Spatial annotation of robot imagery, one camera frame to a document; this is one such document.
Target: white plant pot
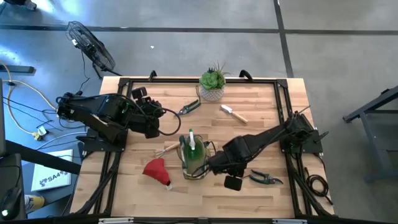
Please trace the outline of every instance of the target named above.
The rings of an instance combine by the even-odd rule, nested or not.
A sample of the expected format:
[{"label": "white plant pot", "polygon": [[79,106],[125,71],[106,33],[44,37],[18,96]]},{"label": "white plant pot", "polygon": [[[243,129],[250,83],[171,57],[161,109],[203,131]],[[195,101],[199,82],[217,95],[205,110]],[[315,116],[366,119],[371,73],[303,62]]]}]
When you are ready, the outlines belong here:
[{"label": "white plant pot", "polygon": [[202,85],[200,85],[200,95],[201,97],[203,97],[203,99],[207,101],[210,102],[218,101],[224,95],[224,87],[225,85],[223,85],[223,87],[220,89],[206,90]]}]

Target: potted plant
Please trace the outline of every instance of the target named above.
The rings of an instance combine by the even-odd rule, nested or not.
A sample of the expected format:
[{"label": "potted plant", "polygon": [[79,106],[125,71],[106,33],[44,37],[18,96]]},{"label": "potted plant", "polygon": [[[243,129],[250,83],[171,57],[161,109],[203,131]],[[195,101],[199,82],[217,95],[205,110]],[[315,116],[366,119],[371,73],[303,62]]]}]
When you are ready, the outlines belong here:
[{"label": "potted plant", "polygon": [[209,68],[199,79],[200,95],[207,101],[218,101],[223,97],[225,78],[224,75],[229,74],[223,72],[224,65],[215,63],[213,68]]}]

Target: electric fan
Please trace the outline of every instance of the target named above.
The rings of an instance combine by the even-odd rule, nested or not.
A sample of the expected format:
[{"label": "electric fan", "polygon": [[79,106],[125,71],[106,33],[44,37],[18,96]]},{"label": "electric fan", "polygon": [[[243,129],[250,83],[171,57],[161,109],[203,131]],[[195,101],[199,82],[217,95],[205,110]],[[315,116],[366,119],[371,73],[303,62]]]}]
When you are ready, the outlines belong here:
[{"label": "electric fan", "polygon": [[115,62],[105,49],[104,43],[99,41],[82,23],[78,21],[69,22],[67,37],[76,48],[80,49],[93,62],[93,68],[99,79],[102,79],[102,77],[96,66],[104,72],[122,76],[113,71]]}]

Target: fan stand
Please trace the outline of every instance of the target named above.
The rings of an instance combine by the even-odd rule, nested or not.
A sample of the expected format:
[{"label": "fan stand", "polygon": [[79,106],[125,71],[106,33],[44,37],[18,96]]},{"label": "fan stand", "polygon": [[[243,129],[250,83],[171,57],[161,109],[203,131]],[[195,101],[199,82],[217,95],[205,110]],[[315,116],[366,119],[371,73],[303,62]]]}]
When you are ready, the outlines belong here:
[{"label": "fan stand", "polygon": [[[94,68],[94,71],[95,71],[95,73],[97,74],[98,78],[99,78],[100,80],[102,80],[103,77],[100,75],[100,72],[97,70],[97,66],[95,65],[94,62],[93,62],[93,68]],[[101,71],[110,72],[110,73],[113,73],[113,74],[115,74],[115,75],[122,76],[122,75],[120,75],[119,73],[114,72],[114,71],[112,71],[112,70],[109,70],[109,69],[107,69],[107,68],[101,69]]]}]

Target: butcher block tabletop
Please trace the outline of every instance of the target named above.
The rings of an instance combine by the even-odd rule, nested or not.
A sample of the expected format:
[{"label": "butcher block tabletop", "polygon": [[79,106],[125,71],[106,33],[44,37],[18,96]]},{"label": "butcher block tabletop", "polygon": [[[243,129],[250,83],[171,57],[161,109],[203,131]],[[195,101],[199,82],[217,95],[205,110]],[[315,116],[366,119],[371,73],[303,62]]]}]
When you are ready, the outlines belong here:
[{"label": "butcher block tabletop", "polygon": [[[116,93],[119,79],[104,77],[100,94]],[[288,78],[287,83],[293,111],[307,107],[304,80]],[[164,108],[178,112],[182,106],[198,98],[195,89],[197,85],[199,84],[135,83],[133,88],[146,87],[148,96],[159,101]],[[283,94],[281,100],[285,109]],[[234,116],[221,111],[221,104],[228,105],[248,122],[244,124]],[[303,113],[313,124],[311,109]],[[278,142],[266,147],[258,157],[248,163],[245,175],[248,175],[251,169],[258,170],[280,179],[283,185],[258,184],[246,178],[243,179],[242,189],[235,191],[224,187],[225,174],[214,175],[212,172],[202,180],[186,180],[182,175],[181,161],[176,151],[170,151],[163,156],[172,190],[167,190],[160,182],[142,174],[145,165],[155,158],[155,151],[177,143],[178,137],[182,134],[188,135],[190,128],[195,134],[200,134],[204,141],[213,141],[216,150],[220,151],[225,143],[236,136],[258,134],[279,125],[273,85],[227,83],[220,101],[208,102],[201,99],[201,106],[189,114],[182,115],[181,120],[181,128],[173,136],[160,135],[157,138],[146,139],[143,134],[129,131],[126,150],[122,153],[119,166],[111,214],[113,217],[294,217],[285,157]],[[177,125],[178,119],[173,114],[166,113],[160,118],[159,129],[171,133]],[[81,208],[98,186],[103,158],[103,152],[94,152],[83,161],[71,212]],[[312,154],[304,154],[303,164],[310,174],[326,178],[319,158]],[[298,185],[297,189],[300,208],[304,212],[302,193]],[[108,187],[104,191],[101,211],[105,207],[107,196]],[[326,211],[334,213],[326,198],[316,199]]]}]

